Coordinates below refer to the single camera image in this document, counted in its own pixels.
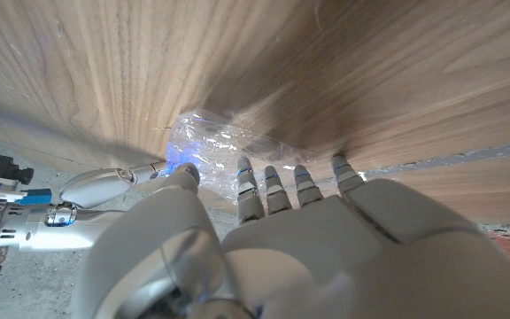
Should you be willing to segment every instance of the concrete floor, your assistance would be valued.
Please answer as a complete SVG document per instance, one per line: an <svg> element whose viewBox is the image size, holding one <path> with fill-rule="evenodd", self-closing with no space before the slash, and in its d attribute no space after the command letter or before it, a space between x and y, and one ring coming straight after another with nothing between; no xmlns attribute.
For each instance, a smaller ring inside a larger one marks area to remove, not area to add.
<svg viewBox="0 0 510 319"><path fill-rule="evenodd" d="M12 156L20 168L33 168L35 177L28 188L51 189L55 203L59 202L62 185L74 176L21 158L7 151L4 144L0 144L0 154ZM127 210L145 196L142 191L130 190L96 209ZM209 210L208 214L220 238L236 226L233 212ZM0 275L0 318L70 318L73 287L85 257L83 251L19 253L10 250Z"/></svg>

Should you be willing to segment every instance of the wood grain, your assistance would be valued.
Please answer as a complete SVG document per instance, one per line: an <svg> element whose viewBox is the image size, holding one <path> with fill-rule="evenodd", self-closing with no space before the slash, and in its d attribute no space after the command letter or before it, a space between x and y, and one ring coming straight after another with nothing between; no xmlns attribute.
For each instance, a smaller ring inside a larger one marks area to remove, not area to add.
<svg viewBox="0 0 510 319"><path fill-rule="evenodd" d="M509 144L510 1L0 1L24 155L141 164L196 107L360 170Z"/></svg>
<svg viewBox="0 0 510 319"><path fill-rule="evenodd" d="M431 196L474 222L510 224L510 157L381 177Z"/></svg>

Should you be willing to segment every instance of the plastic bag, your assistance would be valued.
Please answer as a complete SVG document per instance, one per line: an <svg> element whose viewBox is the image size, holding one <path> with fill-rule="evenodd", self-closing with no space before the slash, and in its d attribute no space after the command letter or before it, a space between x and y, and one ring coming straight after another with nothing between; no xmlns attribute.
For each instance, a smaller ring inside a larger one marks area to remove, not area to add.
<svg viewBox="0 0 510 319"><path fill-rule="evenodd" d="M171 128L166 146L165 175L180 164L191 162L200 173L200 188L236 203L237 159L245 156L251 162L262 198L265 197L264 169L268 165L277 170L285 189L293 188L294 178L285 181L284 177L293 174L294 166L309 160L308 152L223 122L204 110L181 114Z"/></svg>

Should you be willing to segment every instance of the wooden surface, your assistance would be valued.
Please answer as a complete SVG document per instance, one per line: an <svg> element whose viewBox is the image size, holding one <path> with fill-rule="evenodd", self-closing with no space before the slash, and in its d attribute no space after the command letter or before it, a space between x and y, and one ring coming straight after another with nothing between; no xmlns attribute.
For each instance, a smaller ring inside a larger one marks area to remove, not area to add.
<svg viewBox="0 0 510 319"><path fill-rule="evenodd" d="M143 164L198 107L358 170L510 144L510 1L0 1L14 151Z"/></svg>
<svg viewBox="0 0 510 319"><path fill-rule="evenodd" d="M510 157L380 177L406 184L474 222L510 224Z"/></svg>

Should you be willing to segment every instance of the robot finger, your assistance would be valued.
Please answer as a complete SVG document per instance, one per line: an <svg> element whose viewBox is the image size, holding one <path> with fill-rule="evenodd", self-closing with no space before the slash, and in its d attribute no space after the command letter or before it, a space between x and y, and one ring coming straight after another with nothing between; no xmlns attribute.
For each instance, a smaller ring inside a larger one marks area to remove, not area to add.
<svg viewBox="0 0 510 319"><path fill-rule="evenodd" d="M282 187L281 178L272 166L265 168L265 187L267 187L267 207L269 214L292 209L287 192Z"/></svg>
<svg viewBox="0 0 510 319"><path fill-rule="evenodd" d="M294 181L297 185L298 203L304 207L315 201L324 199L320 189L306 170L306 167L298 165L294 167Z"/></svg>
<svg viewBox="0 0 510 319"><path fill-rule="evenodd" d="M332 168L337 180L337 188L340 195L345 198L345 193L363 184L363 179L359 176L352 166L341 155L332 158Z"/></svg>
<svg viewBox="0 0 510 319"><path fill-rule="evenodd" d="M251 163L245 157L237 160L237 216L240 225L265 216Z"/></svg>

